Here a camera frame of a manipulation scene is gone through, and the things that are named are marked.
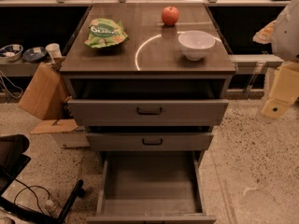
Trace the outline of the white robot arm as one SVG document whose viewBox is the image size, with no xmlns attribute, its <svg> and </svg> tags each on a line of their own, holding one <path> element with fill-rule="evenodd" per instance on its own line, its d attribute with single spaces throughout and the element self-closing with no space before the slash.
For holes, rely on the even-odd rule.
<svg viewBox="0 0 299 224">
<path fill-rule="evenodd" d="M 291 0 L 253 40 L 270 43 L 273 54 L 283 60 L 261 109 L 264 117 L 278 119 L 299 98 L 299 0 Z"/>
</svg>

